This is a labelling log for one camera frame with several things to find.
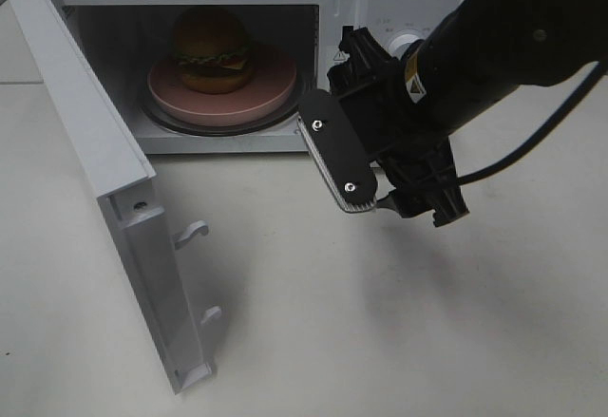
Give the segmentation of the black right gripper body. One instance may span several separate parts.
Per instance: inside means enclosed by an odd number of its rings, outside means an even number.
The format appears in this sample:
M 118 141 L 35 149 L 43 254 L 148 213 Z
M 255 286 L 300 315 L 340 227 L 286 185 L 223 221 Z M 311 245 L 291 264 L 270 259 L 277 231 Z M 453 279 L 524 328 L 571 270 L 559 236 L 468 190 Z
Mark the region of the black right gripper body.
M 436 227 L 467 215 L 459 187 L 424 188 L 454 180 L 456 166 L 446 133 L 416 112 L 404 81 L 406 63 L 389 55 L 367 28 L 344 27 L 338 49 L 348 59 L 329 70 L 331 93 L 393 186 L 376 206 L 402 218 L 431 212 Z

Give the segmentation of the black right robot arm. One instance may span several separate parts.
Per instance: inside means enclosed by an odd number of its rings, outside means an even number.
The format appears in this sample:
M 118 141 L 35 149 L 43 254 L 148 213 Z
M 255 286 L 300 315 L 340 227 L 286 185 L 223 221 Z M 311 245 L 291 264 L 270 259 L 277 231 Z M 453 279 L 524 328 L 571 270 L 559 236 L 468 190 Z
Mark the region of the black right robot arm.
M 329 71 L 331 92 L 357 138 L 331 180 L 356 213 L 431 212 L 436 225 L 466 214 L 461 189 L 519 161 L 569 115 L 607 70 L 607 0 L 463 0 L 400 57 L 366 28 L 345 28 L 347 58 Z M 461 176 L 449 142 L 458 129 L 523 85 L 591 73 L 507 156 Z

